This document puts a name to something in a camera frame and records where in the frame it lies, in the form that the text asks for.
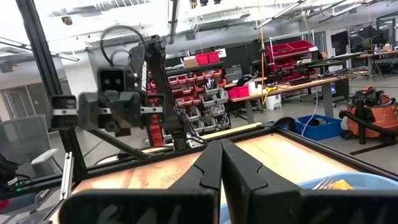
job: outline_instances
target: blue bowl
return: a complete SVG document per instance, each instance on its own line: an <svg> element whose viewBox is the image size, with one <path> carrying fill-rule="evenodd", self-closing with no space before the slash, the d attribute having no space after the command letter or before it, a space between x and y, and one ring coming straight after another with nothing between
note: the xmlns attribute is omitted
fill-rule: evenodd
<svg viewBox="0 0 398 224"><path fill-rule="evenodd" d="M355 190L398 190L398 182L374 174L363 172L344 172L329 175L328 177L335 181L345 180ZM309 180L298 184L298 186L303 189L313 189L324 178L325 177ZM227 204L223 204L220 207L220 224L231 224Z"/></svg>

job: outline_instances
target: metal bracket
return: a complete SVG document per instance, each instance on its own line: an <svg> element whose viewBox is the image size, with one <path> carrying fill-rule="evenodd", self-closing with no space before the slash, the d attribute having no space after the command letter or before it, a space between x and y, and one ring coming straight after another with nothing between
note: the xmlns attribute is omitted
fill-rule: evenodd
<svg viewBox="0 0 398 224"><path fill-rule="evenodd" d="M72 174L73 174L73 155L72 152L67 152L65 154L65 163L63 165L60 200L64 200L68 198L70 195L72 187Z"/></svg>

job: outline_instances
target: wooden board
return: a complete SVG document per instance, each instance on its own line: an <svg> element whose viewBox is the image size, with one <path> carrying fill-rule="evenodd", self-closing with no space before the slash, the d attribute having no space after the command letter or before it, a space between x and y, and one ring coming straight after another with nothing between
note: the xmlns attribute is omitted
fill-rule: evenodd
<svg viewBox="0 0 398 224"><path fill-rule="evenodd" d="M296 184L339 172L356 171L278 134L236 144L265 166ZM189 169L200 154L198 152L84 180L73 193L87 189L166 189ZM226 203L223 190L221 203ZM50 220L58 224L58 211Z"/></svg>
<svg viewBox="0 0 398 224"><path fill-rule="evenodd" d="M272 96L272 95L277 95L277 94L281 94L281 93L288 93L291 91L295 91L295 90L302 90L302 89L306 89L306 88L312 88L315 86L320 86L326 83L331 83L331 82L336 82L338 80L343 80L346 79L346 77L339 77L339 78L327 78L327 79L322 79L322 80L315 80L312 81L310 83L304 83L301 85L295 85L295 86L288 86L288 87L284 87L280 88L278 90L272 91L268 94L268 96ZM260 98L261 96L265 96L266 92L264 92L263 94L257 94L257 95L251 95L251 96L245 96L245 97L240 97L240 98L235 98L235 99L229 99L230 102L239 102L239 101L244 101L244 100L253 100L256 98Z"/></svg>

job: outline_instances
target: cardboard box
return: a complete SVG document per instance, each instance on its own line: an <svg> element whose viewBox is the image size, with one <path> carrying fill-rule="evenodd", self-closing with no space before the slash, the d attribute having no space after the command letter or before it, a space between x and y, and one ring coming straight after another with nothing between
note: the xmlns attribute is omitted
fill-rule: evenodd
<svg viewBox="0 0 398 224"><path fill-rule="evenodd" d="M329 58L328 52L322 52L321 54L322 54L323 59Z"/></svg>
<svg viewBox="0 0 398 224"><path fill-rule="evenodd" d="M192 68L199 66L198 61L194 59L188 59L184 61L185 68Z"/></svg>

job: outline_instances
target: desk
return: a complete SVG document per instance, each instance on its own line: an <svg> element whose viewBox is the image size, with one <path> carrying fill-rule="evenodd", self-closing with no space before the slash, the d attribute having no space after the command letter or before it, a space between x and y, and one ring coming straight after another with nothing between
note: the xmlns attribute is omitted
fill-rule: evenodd
<svg viewBox="0 0 398 224"><path fill-rule="evenodd" d="M251 128L250 124L227 130L233 133ZM208 135L214 137L222 132ZM293 140L279 134L269 134L236 143L241 149L261 161L268 168L293 183L301 183L339 172L356 172L351 167L330 159ZM101 177L84 180L73 194L88 189L166 189L180 178L200 156L200 152L141 166ZM226 203L224 190L221 191L221 203ZM58 211L50 220L58 224Z"/></svg>
<svg viewBox="0 0 398 224"><path fill-rule="evenodd" d="M254 78L253 80L257 83L257 82L261 82L262 80L266 81L266 80L267 80L267 77L264 77L264 78L262 78L262 77ZM224 88L232 88L232 87L234 87L234 86L236 86L236 83L230 83L230 84L225 85Z"/></svg>
<svg viewBox="0 0 398 224"><path fill-rule="evenodd" d="M374 56L383 56L383 55L398 55L398 50L391 50L388 52L379 52L379 53L375 53ZM372 59L373 59L373 54L363 54L361 56L359 56L358 58L362 58L362 59L367 59L368 60L368 75L370 75L372 73Z"/></svg>
<svg viewBox="0 0 398 224"><path fill-rule="evenodd" d="M268 96L272 95L278 95L281 93L287 93L290 91L295 91L295 90L302 90L306 88L312 88L315 86L322 86L322 95L324 99L324 107L325 107L325 115L328 117L333 117L333 97L331 94L331 82L336 82L340 79L347 79L347 77L340 77L340 78L327 78L323 80L315 80L310 83L304 83L301 85L295 85L295 86L289 86L284 89L278 89L276 91L272 91L268 94ZM229 99L230 102L239 102L239 101L245 101L246 105L246 116L248 117L248 123L254 123L254 116L253 116L253 110L251 108L251 103L250 100L256 100L258 98L261 98L261 96L265 96L266 93L263 94L257 94L257 95L252 95L252 96L245 96L245 97L240 97L240 98L235 98L235 99Z"/></svg>

